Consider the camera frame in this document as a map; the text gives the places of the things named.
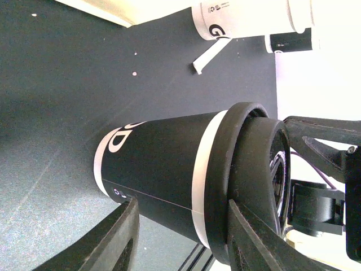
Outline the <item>single black paper cup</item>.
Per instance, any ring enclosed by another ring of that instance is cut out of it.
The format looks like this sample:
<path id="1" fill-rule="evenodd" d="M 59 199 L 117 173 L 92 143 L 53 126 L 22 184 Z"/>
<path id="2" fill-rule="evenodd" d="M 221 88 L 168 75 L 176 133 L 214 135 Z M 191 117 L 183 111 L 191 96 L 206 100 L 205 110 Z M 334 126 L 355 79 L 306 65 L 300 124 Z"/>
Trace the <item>single black paper cup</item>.
<path id="1" fill-rule="evenodd" d="M 205 184 L 224 111 L 127 124 L 94 156 L 94 177 L 117 203 L 136 198 L 140 214 L 205 246 Z"/>

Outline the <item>black lid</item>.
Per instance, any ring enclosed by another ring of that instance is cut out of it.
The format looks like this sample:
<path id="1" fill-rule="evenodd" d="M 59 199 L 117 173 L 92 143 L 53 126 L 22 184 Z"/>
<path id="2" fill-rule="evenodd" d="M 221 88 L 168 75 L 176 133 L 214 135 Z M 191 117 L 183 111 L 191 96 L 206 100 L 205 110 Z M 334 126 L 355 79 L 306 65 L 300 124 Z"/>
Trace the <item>black lid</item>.
<path id="1" fill-rule="evenodd" d="M 277 235 L 282 235 L 289 183 L 290 144 L 285 124 L 269 118 L 260 104 L 234 104 L 216 132 L 205 179 L 206 236 L 219 262 L 230 262 L 229 200 L 244 204 Z"/>

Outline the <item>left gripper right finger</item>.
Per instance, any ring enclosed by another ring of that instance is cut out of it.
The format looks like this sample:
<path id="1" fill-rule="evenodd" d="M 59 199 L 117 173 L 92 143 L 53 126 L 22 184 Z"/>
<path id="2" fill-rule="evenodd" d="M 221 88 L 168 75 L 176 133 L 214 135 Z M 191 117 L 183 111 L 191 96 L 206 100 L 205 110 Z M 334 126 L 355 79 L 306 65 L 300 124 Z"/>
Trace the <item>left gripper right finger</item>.
<path id="1" fill-rule="evenodd" d="M 231 270 L 330 270 L 296 251 L 243 204 L 228 202 Z"/>

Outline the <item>single white stirrer packet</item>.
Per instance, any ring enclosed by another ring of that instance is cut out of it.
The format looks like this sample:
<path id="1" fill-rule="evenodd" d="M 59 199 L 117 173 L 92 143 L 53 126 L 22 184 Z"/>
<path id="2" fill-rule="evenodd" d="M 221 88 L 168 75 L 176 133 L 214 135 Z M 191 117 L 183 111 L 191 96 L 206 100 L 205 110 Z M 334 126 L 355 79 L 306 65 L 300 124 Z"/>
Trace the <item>single white stirrer packet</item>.
<path id="1" fill-rule="evenodd" d="M 198 75 L 202 74 L 202 70 L 209 64 L 209 62 L 225 48 L 232 39 L 220 39 L 211 45 L 202 55 L 192 62 L 192 65 Z"/>

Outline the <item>kraft paper bag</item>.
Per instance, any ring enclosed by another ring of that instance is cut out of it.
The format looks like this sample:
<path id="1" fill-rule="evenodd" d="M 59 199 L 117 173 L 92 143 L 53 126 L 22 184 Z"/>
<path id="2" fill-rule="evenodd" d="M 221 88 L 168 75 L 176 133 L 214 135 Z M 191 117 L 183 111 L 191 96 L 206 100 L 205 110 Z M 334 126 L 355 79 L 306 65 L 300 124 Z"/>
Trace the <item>kraft paper bag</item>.
<path id="1" fill-rule="evenodd" d="M 193 0 L 58 0 L 67 6 L 129 28 L 196 6 Z"/>

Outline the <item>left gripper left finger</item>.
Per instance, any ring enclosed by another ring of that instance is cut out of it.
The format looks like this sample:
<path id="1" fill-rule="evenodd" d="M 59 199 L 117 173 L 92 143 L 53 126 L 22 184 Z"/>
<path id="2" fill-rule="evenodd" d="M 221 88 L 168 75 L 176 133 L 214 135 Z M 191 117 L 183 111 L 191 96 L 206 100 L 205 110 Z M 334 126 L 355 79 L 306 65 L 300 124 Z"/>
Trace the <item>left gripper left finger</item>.
<path id="1" fill-rule="evenodd" d="M 139 228 L 138 201 L 133 198 L 35 270 L 131 270 Z"/>

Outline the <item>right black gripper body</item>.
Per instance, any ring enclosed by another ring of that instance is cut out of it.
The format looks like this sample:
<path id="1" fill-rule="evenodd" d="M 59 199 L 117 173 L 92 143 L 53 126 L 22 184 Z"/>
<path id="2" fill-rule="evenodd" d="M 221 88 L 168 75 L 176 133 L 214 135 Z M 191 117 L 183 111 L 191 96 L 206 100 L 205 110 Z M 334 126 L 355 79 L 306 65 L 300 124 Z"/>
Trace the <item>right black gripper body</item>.
<path id="1" fill-rule="evenodd" d="M 346 253 L 360 261 L 360 147 L 348 149 L 345 192 L 324 183 L 291 180 L 289 225 L 304 234 L 346 234 Z"/>

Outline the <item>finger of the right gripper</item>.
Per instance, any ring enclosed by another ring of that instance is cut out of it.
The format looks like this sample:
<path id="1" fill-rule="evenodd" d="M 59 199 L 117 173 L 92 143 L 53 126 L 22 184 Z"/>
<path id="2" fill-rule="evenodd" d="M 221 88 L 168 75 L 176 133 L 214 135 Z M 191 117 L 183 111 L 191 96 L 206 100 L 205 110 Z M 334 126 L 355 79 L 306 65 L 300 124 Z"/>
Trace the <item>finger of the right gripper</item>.
<path id="1" fill-rule="evenodd" d="M 289 116 L 290 146 L 340 183 L 360 182 L 360 121 Z"/>

